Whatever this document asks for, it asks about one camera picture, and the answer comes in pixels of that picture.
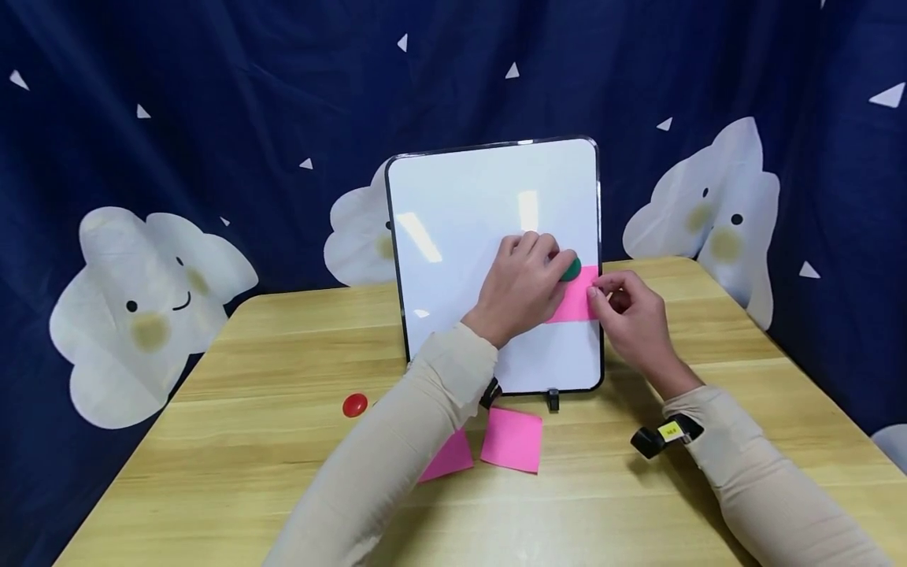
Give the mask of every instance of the long sleeve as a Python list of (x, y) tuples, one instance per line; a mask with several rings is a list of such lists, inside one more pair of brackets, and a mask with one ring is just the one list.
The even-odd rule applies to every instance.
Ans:
[(705, 432), (687, 445), (736, 538), (763, 565), (890, 565), (828, 494), (762, 433), (726, 391), (702, 386), (668, 400)]
[(476, 414), (497, 356), (463, 324), (429, 337), (325, 461), (265, 565), (363, 564), (434, 455)]

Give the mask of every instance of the whiteboard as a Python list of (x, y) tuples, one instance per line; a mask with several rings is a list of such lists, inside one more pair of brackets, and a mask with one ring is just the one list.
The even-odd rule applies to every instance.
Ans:
[[(385, 168), (406, 358), (475, 305), (501, 239), (550, 232), (601, 266), (598, 147), (589, 138), (402, 154)], [(598, 321), (542, 324), (501, 350), (504, 394), (590, 390), (603, 375)]]

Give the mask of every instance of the navy blue curtain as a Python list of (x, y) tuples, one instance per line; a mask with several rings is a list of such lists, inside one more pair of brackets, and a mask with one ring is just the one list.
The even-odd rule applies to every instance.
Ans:
[[(905, 22), (898, 0), (5, 0), (0, 564), (53, 562), (243, 299), (393, 278), (370, 189), (400, 152), (589, 135), (606, 259), (700, 258), (897, 434)], [(634, 254), (634, 216), (658, 187), (706, 199), (698, 175), (747, 214), (691, 202), (691, 248)], [(714, 235), (759, 214), (753, 284), (724, 267), (752, 239)]]

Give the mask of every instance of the finger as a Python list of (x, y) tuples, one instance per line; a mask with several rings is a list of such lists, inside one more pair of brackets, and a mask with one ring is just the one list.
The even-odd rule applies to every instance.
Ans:
[(557, 281), (561, 279), (561, 276), (564, 275), (564, 272), (567, 271), (567, 268), (570, 267), (570, 264), (576, 259), (576, 252), (571, 249), (566, 249), (561, 252), (558, 252), (558, 255), (551, 259), (548, 262), (548, 273), (549, 278)]
[(600, 288), (606, 295), (623, 288), (629, 293), (631, 300), (635, 300), (647, 293), (655, 293), (636, 275), (636, 272), (629, 269), (612, 271), (599, 276), (592, 282), (592, 285)]
[(511, 236), (505, 236), (501, 240), (501, 247), (498, 248), (498, 256), (510, 256), (513, 254), (513, 249), (516, 248), (516, 245), (519, 243), (519, 235), (512, 234)]
[(532, 247), (535, 246), (535, 241), (538, 239), (538, 232), (535, 232), (534, 230), (527, 230), (520, 237), (520, 243), (517, 244), (515, 249), (513, 249), (513, 253), (528, 256), (529, 252), (532, 250)]
[(551, 257), (551, 253), (554, 250), (560, 250), (558, 241), (551, 234), (545, 232), (535, 241), (535, 246), (532, 247), (530, 255), (539, 260), (546, 259)]
[(554, 317), (554, 312), (558, 310), (558, 307), (561, 306), (561, 302), (564, 300), (564, 295), (567, 293), (567, 282), (562, 281), (558, 282), (554, 286), (554, 290), (551, 292), (551, 297), (548, 299), (548, 308), (545, 309), (545, 320)]
[(595, 314), (595, 317), (599, 318), (601, 328), (605, 329), (605, 334), (607, 335), (610, 329), (613, 328), (615, 322), (620, 318), (620, 315), (618, 315), (617, 311), (615, 311), (608, 302), (605, 294), (601, 292), (601, 289), (591, 286), (586, 290), (586, 295), (589, 298), (589, 307), (592, 308), (592, 313)]
[(623, 315), (624, 311), (629, 309), (633, 302), (629, 298), (629, 293), (623, 289), (618, 289), (611, 294), (611, 297), (608, 298), (608, 303), (611, 307), (617, 312), (618, 315)]

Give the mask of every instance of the green magnet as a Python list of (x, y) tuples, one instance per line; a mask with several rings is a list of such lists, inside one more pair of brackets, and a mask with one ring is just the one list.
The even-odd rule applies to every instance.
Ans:
[(564, 272), (564, 275), (561, 276), (561, 281), (573, 281), (580, 275), (581, 270), (582, 264), (580, 264), (580, 259), (574, 259), (573, 263), (570, 264), (570, 267), (567, 268), (567, 271)]

